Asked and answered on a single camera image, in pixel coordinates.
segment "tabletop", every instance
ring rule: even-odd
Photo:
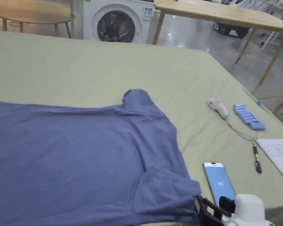
[[[229,110],[229,123],[250,136],[283,138],[283,124],[258,106],[209,53],[3,31],[0,43],[0,101],[104,107],[121,104],[129,89],[144,89],[176,126],[178,147],[190,177],[200,182],[203,197],[213,200],[202,164],[222,162],[235,192],[257,195],[266,217],[283,225],[283,176],[258,147],[263,171],[259,175],[252,143],[238,136],[207,100],[220,97]],[[246,104],[266,131],[243,125],[231,111],[234,104]]]
[[[30,24],[59,24],[71,20],[68,7],[40,0],[0,0],[0,17]]]
[[[283,21],[279,18],[251,9],[202,0],[155,0],[154,5],[156,8],[165,11],[166,14],[230,23],[250,28],[283,31]]]

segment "round wooden table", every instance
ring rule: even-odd
[[[58,24],[65,23],[69,38],[71,38],[68,22],[71,20],[70,9],[64,5],[40,0],[0,0],[0,18],[3,29],[7,31],[7,20],[20,23],[23,33],[23,23],[53,24],[55,34],[60,36]]]

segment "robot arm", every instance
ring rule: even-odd
[[[202,226],[274,226],[265,220],[264,204],[255,195],[239,194],[235,200],[222,196],[219,206],[196,196],[195,207]],[[214,210],[214,215],[207,207]]]

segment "wooden table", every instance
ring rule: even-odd
[[[0,0],[0,17],[5,31],[7,31],[7,20],[19,22],[21,33],[23,33],[23,23],[53,24],[57,37],[60,36],[57,25],[65,23],[68,36],[71,38],[68,26],[68,22],[71,21],[70,9],[64,5],[38,0]]]
[[[155,0],[154,5],[161,11],[161,14],[158,20],[153,45],[157,44],[165,14],[253,28],[249,39],[246,41],[245,46],[243,47],[238,59],[236,60],[236,64],[244,54],[247,45],[249,44],[257,29],[283,33],[283,21],[265,12],[232,7],[224,4],[217,4],[201,0]],[[266,76],[270,72],[272,65],[276,61],[282,49],[283,38],[263,77],[259,81],[260,85],[264,82]]]

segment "phone screen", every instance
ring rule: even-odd
[[[221,196],[225,196],[231,200],[235,199],[234,189],[223,164],[220,162],[205,162],[204,168],[213,191],[215,203],[219,205],[219,198]]]

